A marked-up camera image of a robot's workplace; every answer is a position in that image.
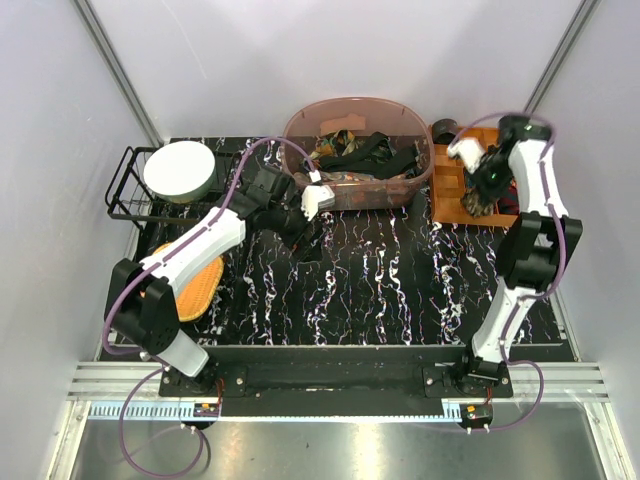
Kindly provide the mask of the brown floral patterned tie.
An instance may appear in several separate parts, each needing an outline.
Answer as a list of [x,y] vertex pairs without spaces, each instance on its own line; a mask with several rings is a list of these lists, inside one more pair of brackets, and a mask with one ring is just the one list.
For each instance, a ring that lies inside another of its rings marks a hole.
[[492,216],[495,213],[495,202],[487,199],[476,187],[467,189],[460,203],[473,218]]

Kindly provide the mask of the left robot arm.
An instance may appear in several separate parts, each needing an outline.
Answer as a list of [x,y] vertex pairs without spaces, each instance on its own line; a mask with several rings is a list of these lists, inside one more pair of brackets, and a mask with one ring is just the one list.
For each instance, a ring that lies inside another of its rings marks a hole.
[[333,190],[316,181],[298,189],[292,177],[262,168],[226,196],[193,228],[159,253],[140,262],[123,259],[113,268],[105,307],[105,329],[131,341],[181,373],[181,384],[196,396],[215,386],[209,354],[182,330],[176,300],[214,260],[258,230],[276,233],[302,261],[320,257],[321,210],[333,204]]

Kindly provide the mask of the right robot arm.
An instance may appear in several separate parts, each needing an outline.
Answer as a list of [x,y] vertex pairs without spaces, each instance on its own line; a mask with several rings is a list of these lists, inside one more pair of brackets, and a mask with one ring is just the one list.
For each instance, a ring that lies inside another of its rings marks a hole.
[[555,130],[534,114],[498,112],[498,141],[483,148],[459,133],[447,152],[472,181],[475,204],[486,207],[517,189],[518,215],[496,254],[497,291],[453,383],[466,396],[497,388],[508,375],[510,349],[531,307],[558,287],[583,233],[564,206],[556,182]]

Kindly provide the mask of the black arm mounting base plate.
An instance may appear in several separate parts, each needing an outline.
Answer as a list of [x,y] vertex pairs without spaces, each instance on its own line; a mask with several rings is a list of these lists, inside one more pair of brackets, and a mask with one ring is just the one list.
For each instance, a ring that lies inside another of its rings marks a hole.
[[503,361],[474,360],[461,346],[217,346],[192,379],[162,375],[162,397],[204,397],[221,386],[225,397],[264,390],[335,392],[398,390],[428,398],[513,396]]

